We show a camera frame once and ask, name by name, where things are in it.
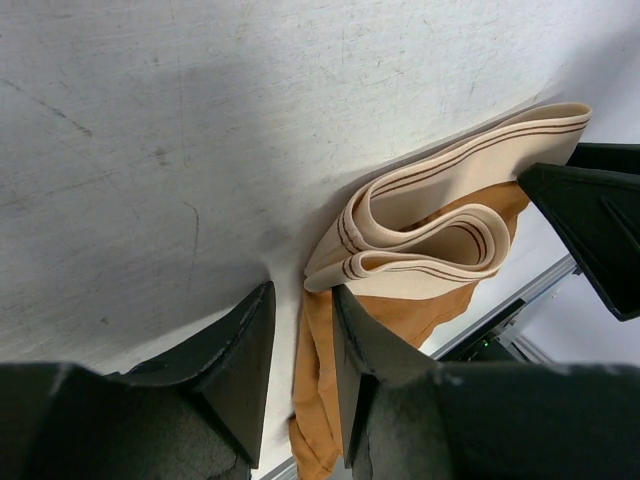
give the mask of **orange-brown fabric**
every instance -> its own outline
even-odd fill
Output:
[[[495,210],[505,220],[513,240],[517,216],[527,206],[528,198],[514,182],[494,185],[450,203],[423,222],[468,203]],[[467,309],[476,285],[426,300],[366,296],[358,300],[380,323],[418,348],[435,327]],[[326,479],[342,454],[330,291],[303,292],[293,401],[295,416],[289,424],[289,436],[298,478]]]

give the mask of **cloth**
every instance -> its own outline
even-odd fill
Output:
[[[299,478],[328,478],[342,453],[330,288],[346,283],[374,318],[419,347],[506,258],[528,203],[518,173],[566,163],[590,115],[583,104],[529,110],[351,197],[305,269],[289,424]]]
[[[533,163],[566,163],[590,115],[579,103],[535,108],[369,182],[316,247],[305,289],[346,283],[356,295],[424,299],[493,275],[510,247],[495,211],[468,203],[422,220]]]

